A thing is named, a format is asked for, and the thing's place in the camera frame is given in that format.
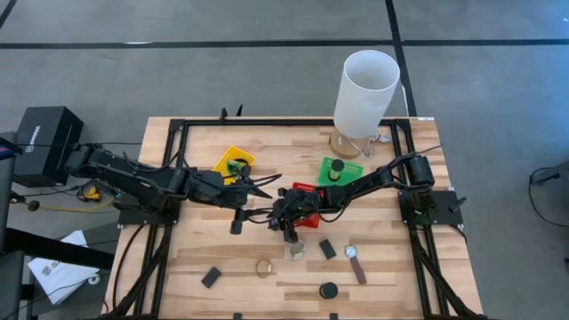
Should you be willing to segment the black table clamp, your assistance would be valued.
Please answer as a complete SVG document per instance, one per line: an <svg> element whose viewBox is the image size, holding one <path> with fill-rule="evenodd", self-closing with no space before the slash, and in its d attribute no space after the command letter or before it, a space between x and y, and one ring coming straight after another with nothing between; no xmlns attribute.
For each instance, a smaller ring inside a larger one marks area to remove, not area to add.
<svg viewBox="0 0 569 320"><path fill-rule="evenodd" d="M240 105L237 109L237 112L234 114L234 117L240 117L243 113L244 105ZM228 118L228 110L226 108L222 108L220 112L220 122L224 124Z"/></svg>

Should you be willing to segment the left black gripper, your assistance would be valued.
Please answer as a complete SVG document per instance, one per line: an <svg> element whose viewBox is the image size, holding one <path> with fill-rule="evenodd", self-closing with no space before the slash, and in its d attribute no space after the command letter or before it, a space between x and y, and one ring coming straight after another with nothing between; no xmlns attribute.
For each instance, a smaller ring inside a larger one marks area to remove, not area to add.
<svg viewBox="0 0 569 320"><path fill-rule="evenodd" d="M243 206L247 203L247 197L251 188L253 196L267 199L273 198L259 187L253 185L250 178L251 170L251 166L244 166L238 172L236 182L225 187L221 193L220 206L235 211L229 230L231 235L240 235L242 233L243 224L246 221L246 213Z"/></svg>

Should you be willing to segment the white paper sheets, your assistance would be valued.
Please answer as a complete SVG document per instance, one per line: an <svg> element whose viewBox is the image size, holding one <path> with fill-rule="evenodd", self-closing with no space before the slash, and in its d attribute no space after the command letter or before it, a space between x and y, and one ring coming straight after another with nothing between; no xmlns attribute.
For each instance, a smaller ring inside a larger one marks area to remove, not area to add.
<svg viewBox="0 0 569 320"><path fill-rule="evenodd" d="M32 259L28 263L28 268L53 305L60 305L89 278L96 277L100 271L99 268L44 258Z"/></svg>

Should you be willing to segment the red and blue object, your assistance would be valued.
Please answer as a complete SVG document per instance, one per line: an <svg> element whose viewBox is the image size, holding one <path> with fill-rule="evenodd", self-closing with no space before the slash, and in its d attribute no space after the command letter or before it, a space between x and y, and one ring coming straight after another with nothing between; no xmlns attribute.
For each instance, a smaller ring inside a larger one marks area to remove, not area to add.
<svg viewBox="0 0 569 320"><path fill-rule="evenodd" d="M0 161L21 156L22 149L16 144L0 137Z"/></svg>

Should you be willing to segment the table lamp white shade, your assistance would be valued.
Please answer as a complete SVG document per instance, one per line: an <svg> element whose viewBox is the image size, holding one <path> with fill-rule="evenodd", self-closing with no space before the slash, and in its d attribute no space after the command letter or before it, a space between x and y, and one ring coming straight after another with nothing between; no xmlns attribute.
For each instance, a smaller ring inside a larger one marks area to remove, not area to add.
<svg viewBox="0 0 569 320"><path fill-rule="evenodd" d="M384 52L362 50L349 55L342 67L329 145L340 158L371 157L371 143L397 88L400 69Z"/></svg>

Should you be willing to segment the small black box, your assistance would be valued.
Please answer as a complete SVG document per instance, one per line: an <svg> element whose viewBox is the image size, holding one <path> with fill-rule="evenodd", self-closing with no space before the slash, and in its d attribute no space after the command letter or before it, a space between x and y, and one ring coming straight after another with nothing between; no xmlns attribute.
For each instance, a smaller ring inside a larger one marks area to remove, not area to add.
<svg viewBox="0 0 569 320"><path fill-rule="evenodd" d="M322 250L327 260L330 260L337 255L336 251L333 249L333 246L328 239L321 241L319 243L319 247Z"/></svg>
<svg viewBox="0 0 569 320"><path fill-rule="evenodd" d="M201 283L206 288L211 288L215 282L221 277L222 273L216 268L211 267L202 278Z"/></svg>

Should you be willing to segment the yellow plastic basket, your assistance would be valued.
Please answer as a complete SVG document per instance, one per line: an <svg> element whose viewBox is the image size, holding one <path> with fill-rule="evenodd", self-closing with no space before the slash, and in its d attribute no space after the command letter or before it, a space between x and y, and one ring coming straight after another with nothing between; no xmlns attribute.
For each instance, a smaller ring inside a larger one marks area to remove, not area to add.
<svg viewBox="0 0 569 320"><path fill-rule="evenodd" d="M229 185L236 181L237 175L230 176L227 171L227 162L234 158L244 158L249 162L250 167L253 167L256 159L253 155L243 151L241 148L236 146L231 146L225 154L222 156L220 161L213 167L215 172L220 172L222 178L224 179L224 183Z"/></svg>

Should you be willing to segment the jar with yellow contents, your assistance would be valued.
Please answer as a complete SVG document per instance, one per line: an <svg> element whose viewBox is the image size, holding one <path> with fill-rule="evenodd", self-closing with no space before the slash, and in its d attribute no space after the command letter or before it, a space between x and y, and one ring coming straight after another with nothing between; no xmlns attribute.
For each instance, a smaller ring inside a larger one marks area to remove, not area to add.
<svg viewBox="0 0 569 320"><path fill-rule="evenodd" d="M330 171L328 172L328 179L332 181L337 181L340 179L341 172L343 171L345 164L340 159L334 159L330 165Z"/></svg>

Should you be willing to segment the dark grey floor object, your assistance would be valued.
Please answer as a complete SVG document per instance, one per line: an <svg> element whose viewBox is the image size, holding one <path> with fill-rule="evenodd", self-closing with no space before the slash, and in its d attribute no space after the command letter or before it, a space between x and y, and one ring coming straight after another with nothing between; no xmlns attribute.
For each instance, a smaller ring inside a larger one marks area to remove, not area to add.
<svg viewBox="0 0 569 320"><path fill-rule="evenodd" d="M553 167L544 167L537 169L530 175L530 183L540 186L551 180L560 180L564 185L569 187L569 160Z"/></svg>

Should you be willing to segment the black cardboard box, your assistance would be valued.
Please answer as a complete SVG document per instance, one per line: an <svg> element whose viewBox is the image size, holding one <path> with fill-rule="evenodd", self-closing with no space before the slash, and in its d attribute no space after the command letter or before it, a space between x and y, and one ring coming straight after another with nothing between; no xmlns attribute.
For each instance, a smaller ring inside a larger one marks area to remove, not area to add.
<svg viewBox="0 0 569 320"><path fill-rule="evenodd" d="M83 127L67 107L26 108L17 131L23 155L15 161L13 180L27 188L65 185L64 166Z"/></svg>

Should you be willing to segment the green plastic basket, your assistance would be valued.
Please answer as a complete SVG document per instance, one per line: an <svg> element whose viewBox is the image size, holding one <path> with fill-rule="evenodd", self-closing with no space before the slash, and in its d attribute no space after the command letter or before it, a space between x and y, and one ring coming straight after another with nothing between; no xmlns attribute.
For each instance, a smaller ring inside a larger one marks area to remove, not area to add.
<svg viewBox="0 0 569 320"><path fill-rule="evenodd" d="M323 162L321 164L320 172L317 176L317 184L319 186L328 186L328 185L343 186L362 177L364 168L361 165L352 164L350 162L345 162L342 160L345 164L345 167L341 172L340 179L337 181L329 180L328 172L330 171L331 162L334 159L339 159L339 158L331 158L327 156L324 157Z"/></svg>

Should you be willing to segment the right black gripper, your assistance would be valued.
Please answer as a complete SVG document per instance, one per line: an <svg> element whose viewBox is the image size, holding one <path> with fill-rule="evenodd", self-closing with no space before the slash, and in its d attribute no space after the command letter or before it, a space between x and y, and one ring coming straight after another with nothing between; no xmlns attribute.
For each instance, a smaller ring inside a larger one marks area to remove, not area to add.
<svg viewBox="0 0 569 320"><path fill-rule="evenodd" d="M278 199L272 204L272 210L268 214L268 227L283 229L284 240L287 243L298 243L298 233L294 222L306 218L313 210L314 195L312 193L295 188L280 188Z"/></svg>

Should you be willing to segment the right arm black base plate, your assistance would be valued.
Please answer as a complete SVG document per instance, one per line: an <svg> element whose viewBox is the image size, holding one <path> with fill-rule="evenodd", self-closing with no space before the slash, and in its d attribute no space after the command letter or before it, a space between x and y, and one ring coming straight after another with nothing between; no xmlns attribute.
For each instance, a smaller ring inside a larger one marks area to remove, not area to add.
<svg viewBox="0 0 569 320"><path fill-rule="evenodd" d="M404 224L458 227L463 223L461 206L467 198L458 198L454 191L411 192L400 191L402 221Z"/></svg>

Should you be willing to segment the red plastic basket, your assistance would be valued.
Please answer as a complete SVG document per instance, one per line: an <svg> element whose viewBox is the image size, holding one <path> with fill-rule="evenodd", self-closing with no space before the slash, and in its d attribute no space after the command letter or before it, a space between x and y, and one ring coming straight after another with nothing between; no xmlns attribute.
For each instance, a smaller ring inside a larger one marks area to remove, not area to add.
<svg viewBox="0 0 569 320"><path fill-rule="evenodd" d="M302 182L294 182L292 189L298 189L306 192L314 193L316 187ZM318 228L320 218L317 213L305 213L304 215L297 215L293 221L295 227Z"/></svg>

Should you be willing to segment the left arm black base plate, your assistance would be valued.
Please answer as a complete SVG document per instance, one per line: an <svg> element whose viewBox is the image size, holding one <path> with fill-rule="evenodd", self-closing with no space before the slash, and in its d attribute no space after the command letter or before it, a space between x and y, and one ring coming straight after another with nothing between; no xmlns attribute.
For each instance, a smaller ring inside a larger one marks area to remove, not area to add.
<svg viewBox="0 0 569 320"><path fill-rule="evenodd" d="M125 195L113 206L120 211L119 225L171 226L178 223L180 215L180 200L177 199L169 199L163 209L154 210L140 204L136 197Z"/></svg>

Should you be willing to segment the black beam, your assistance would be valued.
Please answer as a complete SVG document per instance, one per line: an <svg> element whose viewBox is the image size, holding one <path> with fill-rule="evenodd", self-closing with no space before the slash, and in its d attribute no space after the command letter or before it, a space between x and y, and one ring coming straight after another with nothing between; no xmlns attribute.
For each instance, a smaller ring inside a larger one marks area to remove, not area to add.
<svg viewBox="0 0 569 320"><path fill-rule="evenodd" d="M0 252L16 251L37 258L100 269L112 269L115 258L111 253L64 243L14 228L0 232Z"/></svg>

